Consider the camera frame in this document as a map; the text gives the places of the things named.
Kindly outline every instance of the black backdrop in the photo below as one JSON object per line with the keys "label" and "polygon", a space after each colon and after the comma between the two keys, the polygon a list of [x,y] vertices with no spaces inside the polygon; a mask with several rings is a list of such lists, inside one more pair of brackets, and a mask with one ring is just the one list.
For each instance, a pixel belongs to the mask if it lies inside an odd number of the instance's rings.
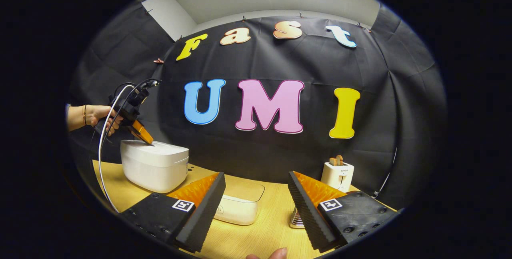
{"label": "black backdrop", "polygon": [[[2,165],[8,203],[2,208],[7,233],[2,244],[11,257],[169,257],[167,250],[115,225],[108,206],[74,173],[65,126],[58,126],[64,122],[62,106],[73,66],[93,34],[130,1],[4,2],[3,38],[9,44],[2,55],[10,67],[4,75],[22,78],[8,80],[7,88],[15,93],[4,96],[6,122],[14,122],[4,124],[9,140]],[[448,140],[428,188],[408,211],[343,257],[505,258],[502,194],[508,143],[500,130],[510,111],[508,36],[503,32],[508,2],[382,1],[418,31],[441,65],[450,110]],[[46,92],[37,94],[20,87],[43,82]],[[481,128],[482,122],[501,125]]]}
{"label": "black backdrop", "polygon": [[[372,33],[323,18],[270,17],[223,24],[177,42],[144,12],[135,2],[92,42],[71,84],[77,104],[106,104],[118,84],[155,77],[163,83],[150,90],[152,95],[141,106],[139,119],[156,140],[189,148],[193,164],[238,177],[285,183],[292,170],[320,179],[323,162],[341,154],[355,166],[354,186],[374,195],[386,182],[378,198],[397,209],[408,205],[428,180],[445,132],[444,88],[426,46],[386,7],[380,8]],[[275,39],[274,25],[284,20],[299,22],[302,36]],[[348,48],[335,40],[325,28],[331,25],[348,31],[357,47]],[[219,43],[226,31],[240,27],[249,29],[249,41]],[[192,55],[176,61],[186,40],[204,33],[208,37]],[[153,63],[156,58],[165,63]],[[226,84],[218,116],[210,124],[192,124],[183,112],[185,84],[203,83],[197,109],[204,112],[210,98],[206,84],[220,78]],[[263,130],[255,115],[255,130],[236,129],[242,105],[238,82],[248,78],[260,80],[270,97],[283,80],[304,82],[300,93],[304,130],[294,135]],[[340,87],[361,94],[351,139],[329,137],[338,111],[334,90]],[[127,136],[113,138],[115,144],[105,148],[106,161],[120,163],[119,141]],[[90,140],[84,130],[72,137],[82,146]],[[95,185],[92,172],[88,177]]]}

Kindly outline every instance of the hand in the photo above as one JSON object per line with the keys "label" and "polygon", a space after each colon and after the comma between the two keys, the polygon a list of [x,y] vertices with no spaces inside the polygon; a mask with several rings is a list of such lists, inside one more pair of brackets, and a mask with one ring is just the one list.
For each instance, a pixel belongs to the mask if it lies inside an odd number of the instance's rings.
{"label": "hand", "polygon": [[[110,112],[110,106],[102,106],[102,105],[87,105],[86,106],[86,123],[90,126],[96,126],[100,119],[105,118]],[[115,116],[115,110],[112,110],[110,116]],[[111,136],[117,129],[119,129],[119,124],[123,120],[123,117],[117,116],[116,121],[112,124],[112,118],[108,118],[106,122],[106,129],[110,128],[108,132],[108,136]]]}
{"label": "hand", "polygon": [[[272,253],[268,259],[286,259],[287,253],[288,253],[287,248],[279,248],[278,250],[274,251],[274,253]],[[260,258],[254,254],[250,254],[250,255],[247,255],[245,257],[245,259],[260,259]]]}

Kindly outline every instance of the person's arm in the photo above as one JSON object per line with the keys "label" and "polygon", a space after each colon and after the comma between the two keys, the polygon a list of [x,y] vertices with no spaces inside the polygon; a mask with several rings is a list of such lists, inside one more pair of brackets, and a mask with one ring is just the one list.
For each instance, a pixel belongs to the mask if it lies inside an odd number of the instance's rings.
{"label": "person's arm", "polygon": [[[90,104],[82,106],[70,106],[67,112],[68,130],[73,131],[86,125],[96,126],[99,120],[108,115],[108,112],[110,112],[110,106]],[[112,110],[110,115],[115,116],[116,112]],[[123,120],[123,118],[121,116],[117,116],[114,125],[108,133],[108,136],[112,135],[117,129],[119,129],[119,123],[121,120]],[[106,124],[107,129],[111,124],[112,118],[108,118]]]}

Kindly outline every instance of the decorative letter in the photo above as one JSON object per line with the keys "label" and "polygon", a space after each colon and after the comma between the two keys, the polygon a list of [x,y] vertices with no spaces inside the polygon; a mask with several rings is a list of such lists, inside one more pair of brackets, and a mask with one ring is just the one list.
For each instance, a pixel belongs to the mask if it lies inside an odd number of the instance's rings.
{"label": "decorative letter", "polygon": [[256,129],[252,120],[254,109],[261,128],[267,130],[279,111],[279,120],[274,130],[279,133],[301,133],[304,129],[300,124],[299,102],[300,91],[304,83],[297,80],[284,80],[279,85],[274,97],[270,99],[259,80],[243,80],[238,83],[242,90],[242,113],[235,126],[238,130],[251,131]]}
{"label": "decorative letter", "polygon": [[199,113],[197,111],[197,93],[203,87],[201,82],[190,82],[185,85],[185,117],[194,124],[208,124],[215,120],[219,114],[221,101],[221,88],[226,84],[223,79],[210,80],[206,84],[210,88],[210,103],[208,111]]}
{"label": "decorative letter", "polygon": [[185,42],[185,47],[183,47],[183,51],[181,51],[181,54],[176,58],[176,61],[185,59],[188,56],[190,56],[190,51],[195,50],[197,46],[199,46],[200,40],[204,40],[208,37],[208,34],[203,34],[200,36],[197,36],[192,39],[188,39],[187,42]]}
{"label": "decorative letter", "polygon": [[251,38],[249,36],[249,29],[247,28],[232,29],[227,31],[224,36],[225,37],[221,39],[221,44],[233,44],[234,42],[243,43],[249,41]]}
{"label": "decorative letter", "polygon": [[350,36],[350,33],[348,33],[347,31],[344,31],[339,26],[327,26],[326,28],[332,31],[332,33],[334,34],[334,37],[336,38],[336,40],[338,40],[338,42],[344,44],[347,47],[351,47],[351,48],[354,48],[356,46],[356,44],[354,42],[349,41],[349,39],[347,38],[347,36]]}
{"label": "decorative letter", "polygon": [[338,115],[334,128],[329,131],[329,137],[350,139],[354,136],[352,123],[354,121],[355,102],[361,94],[350,88],[337,88],[334,95],[338,97]]}
{"label": "decorative letter", "polygon": [[302,35],[302,30],[299,29],[300,23],[297,21],[283,21],[278,22],[274,28],[274,37],[278,39],[295,39]]}

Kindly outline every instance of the white cable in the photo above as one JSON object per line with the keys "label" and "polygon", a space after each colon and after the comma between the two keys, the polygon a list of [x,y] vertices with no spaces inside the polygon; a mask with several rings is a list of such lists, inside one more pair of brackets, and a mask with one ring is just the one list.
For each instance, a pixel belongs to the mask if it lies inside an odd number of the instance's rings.
{"label": "white cable", "polygon": [[98,146],[98,166],[99,166],[99,176],[101,178],[101,185],[103,186],[103,190],[105,191],[105,195],[106,195],[106,198],[108,200],[108,202],[110,203],[110,205],[112,205],[112,208],[114,208],[114,210],[116,210],[117,213],[119,213],[119,211],[117,210],[117,208],[114,206],[114,204],[112,203],[112,201],[110,200],[110,197],[108,197],[108,193],[106,192],[106,188],[105,188],[105,183],[103,182],[103,174],[101,173],[101,149],[102,149],[102,142],[103,142],[103,138],[104,138],[104,133],[106,131],[106,122],[108,122],[108,118],[110,118],[110,114],[112,113],[112,110],[114,109],[114,106],[117,104],[117,100],[119,100],[119,97],[121,97],[121,94],[126,90],[126,88],[128,87],[131,87],[132,89],[135,88],[135,86],[133,86],[132,84],[128,84],[126,85],[122,90],[121,92],[119,93],[119,95],[117,95],[116,97],[116,100],[114,101],[114,103],[112,104],[112,107],[110,108],[110,112],[108,113],[108,115],[106,116],[106,119],[105,119],[105,124],[103,124],[103,129],[101,129],[101,136],[100,136],[100,139],[99,139],[99,146]]}

